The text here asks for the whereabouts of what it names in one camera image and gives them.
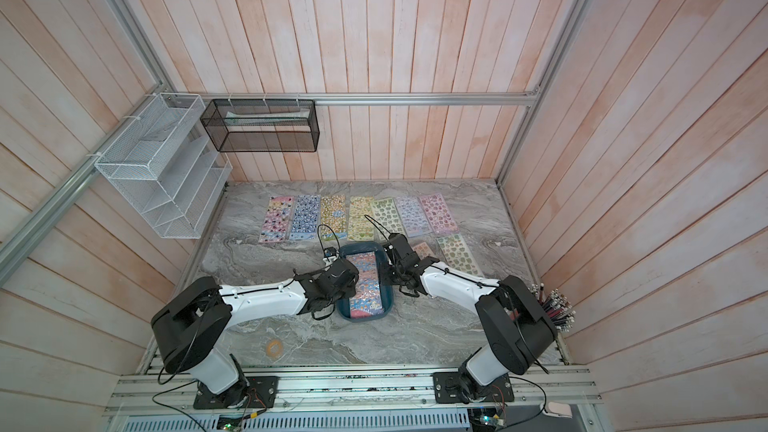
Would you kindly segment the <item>yellow animal sticker sheet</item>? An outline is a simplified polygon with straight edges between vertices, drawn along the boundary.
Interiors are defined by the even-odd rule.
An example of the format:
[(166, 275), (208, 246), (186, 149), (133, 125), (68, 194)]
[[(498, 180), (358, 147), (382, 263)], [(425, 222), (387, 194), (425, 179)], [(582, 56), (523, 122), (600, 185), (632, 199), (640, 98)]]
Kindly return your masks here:
[(347, 202), (345, 195), (328, 195), (321, 197), (320, 203), (320, 232), (324, 240), (347, 238)]

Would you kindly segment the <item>teal plastic storage box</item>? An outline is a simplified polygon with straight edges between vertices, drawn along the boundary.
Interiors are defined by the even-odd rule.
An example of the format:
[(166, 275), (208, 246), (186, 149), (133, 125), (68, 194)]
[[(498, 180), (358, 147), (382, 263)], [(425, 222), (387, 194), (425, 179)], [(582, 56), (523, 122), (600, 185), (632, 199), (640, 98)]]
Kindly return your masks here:
[(337, 302), (340, 315), (350, 322), (386, 316), (393, 307), (394, 293), (392, 286), (384, 283), (389, 268), (384, 249), (376, 242), (355, 242), (343, 245), (340, 254), (358, 270), (355, 294)]

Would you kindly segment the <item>white green sticker sheet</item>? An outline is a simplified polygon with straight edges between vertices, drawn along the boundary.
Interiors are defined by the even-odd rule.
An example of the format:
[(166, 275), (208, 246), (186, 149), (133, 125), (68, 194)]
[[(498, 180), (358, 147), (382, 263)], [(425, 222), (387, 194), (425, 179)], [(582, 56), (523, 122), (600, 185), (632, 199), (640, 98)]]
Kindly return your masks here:
[(374, 219), (383, 227), (385, 232), (405, 233), (395, 200), (392, 197), (374, 200), (372, 212)]

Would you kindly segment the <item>lilac gem sticker sheet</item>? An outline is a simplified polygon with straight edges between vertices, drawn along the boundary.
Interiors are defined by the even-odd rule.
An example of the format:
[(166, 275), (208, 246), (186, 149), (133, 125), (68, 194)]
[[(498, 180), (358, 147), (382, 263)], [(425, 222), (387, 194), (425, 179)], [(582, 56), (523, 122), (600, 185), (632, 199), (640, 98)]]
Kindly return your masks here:
[(395, 197), (394, 200), (404, 230), (409, 238), (426, 235), (432, 232), (432, 228), (422, 209), (421, 203), (416, 197)]

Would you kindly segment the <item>green panda sticker sheet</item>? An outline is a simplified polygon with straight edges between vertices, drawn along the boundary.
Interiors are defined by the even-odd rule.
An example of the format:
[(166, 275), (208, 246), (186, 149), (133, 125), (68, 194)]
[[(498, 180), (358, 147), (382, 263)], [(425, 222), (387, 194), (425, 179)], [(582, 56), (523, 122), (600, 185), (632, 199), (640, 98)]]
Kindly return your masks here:
[(372, 241), (375, 227), (367, 219), (372, 215), (374, 198), (368, 196), (352, 196), (349, 206), (348, 239), (351, 241)]

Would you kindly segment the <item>pink food sticker sheet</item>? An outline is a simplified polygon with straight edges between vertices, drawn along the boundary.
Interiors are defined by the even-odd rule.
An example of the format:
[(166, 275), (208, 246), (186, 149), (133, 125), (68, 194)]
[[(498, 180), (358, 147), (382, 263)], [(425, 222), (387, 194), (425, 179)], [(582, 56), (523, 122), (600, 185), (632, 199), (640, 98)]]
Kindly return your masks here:
[(417, 253), (420, 259), (434, 258), (438, 259), (437, 254), (431, 249), (426, 242), (420, 242), (412, 245), (412, 249)]

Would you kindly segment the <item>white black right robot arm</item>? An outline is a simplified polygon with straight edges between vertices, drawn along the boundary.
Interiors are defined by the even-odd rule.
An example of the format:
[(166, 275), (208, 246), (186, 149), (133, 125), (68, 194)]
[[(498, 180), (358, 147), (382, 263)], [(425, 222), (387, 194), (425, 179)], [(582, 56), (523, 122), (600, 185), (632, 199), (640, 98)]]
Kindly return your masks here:
[(523, 375), (557, 338), (558, 330), (526, 283), (508, 276), (484, 279), (461, 272), (435, 257), (421, 258), (402, 234), (383, 245), (389, 265), (382, 282), (414, 297), (448, 300), (478, 317), (487, 344), (453, 372), (433, 375), (441, 404), (512, 400), (508, 376)]

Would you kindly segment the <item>green cactus sticker sheet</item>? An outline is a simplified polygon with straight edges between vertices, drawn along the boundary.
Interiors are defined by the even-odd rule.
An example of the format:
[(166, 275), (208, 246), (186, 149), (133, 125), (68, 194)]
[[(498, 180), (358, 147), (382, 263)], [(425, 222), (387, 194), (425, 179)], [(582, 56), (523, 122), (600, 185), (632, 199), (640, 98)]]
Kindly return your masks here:
[(481, 275), (481, 271), (460, 233), (438, 236), (437, 243), (450, 267), (472, 275)]

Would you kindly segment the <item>pink character sticker sheet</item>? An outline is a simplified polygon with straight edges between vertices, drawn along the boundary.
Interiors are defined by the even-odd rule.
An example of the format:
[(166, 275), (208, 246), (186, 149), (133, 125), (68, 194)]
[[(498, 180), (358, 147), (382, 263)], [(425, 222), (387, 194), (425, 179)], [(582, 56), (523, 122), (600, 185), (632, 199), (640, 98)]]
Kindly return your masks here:
[(442, 194), (423, 195), (419, 198), (419, 202), (435, 234), (450, 235), (459, 232), (459, 227)]

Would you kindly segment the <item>blue penguin sticker sheet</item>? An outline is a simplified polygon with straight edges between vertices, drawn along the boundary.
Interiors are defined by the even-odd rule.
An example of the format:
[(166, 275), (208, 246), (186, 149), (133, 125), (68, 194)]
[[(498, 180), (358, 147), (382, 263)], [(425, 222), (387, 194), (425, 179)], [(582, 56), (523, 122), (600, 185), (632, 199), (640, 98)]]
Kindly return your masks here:
[(300, 195), (297, 197), (289, 233), (291, 241), (311, 240), (315, 236), (320, 206), (321, 197), (319, 195)]

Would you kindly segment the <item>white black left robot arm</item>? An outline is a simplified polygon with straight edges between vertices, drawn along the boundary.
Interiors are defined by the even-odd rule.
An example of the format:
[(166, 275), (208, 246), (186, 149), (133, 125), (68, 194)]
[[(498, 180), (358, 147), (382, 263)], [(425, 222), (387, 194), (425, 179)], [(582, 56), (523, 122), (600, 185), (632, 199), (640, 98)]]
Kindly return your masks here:
[(359, 271), (345, 258), (293, 278), (256, 286), (220, 285), (211, 276), (195, 280), (151, 319), (164, 370), (188, 373), (198, 385), (195, 409), (240, 408), (249, 401), (274, 403), (275, 377), (248, 377), (233, 355), (218, 347), (222, 334), (244, 322), (273, 316), (318, 313), (356, 293)]

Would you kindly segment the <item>blue red character sheet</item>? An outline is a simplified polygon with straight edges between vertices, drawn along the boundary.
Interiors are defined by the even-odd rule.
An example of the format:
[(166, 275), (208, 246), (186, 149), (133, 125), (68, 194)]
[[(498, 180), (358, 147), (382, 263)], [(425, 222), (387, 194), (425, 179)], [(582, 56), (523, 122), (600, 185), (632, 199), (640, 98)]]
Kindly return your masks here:
[(375, 253), (352, 254), (347, 259), (358, 270), (356, 293), (349, 299), (350, 318), (364, 319), (382, 315), (384, 305)]

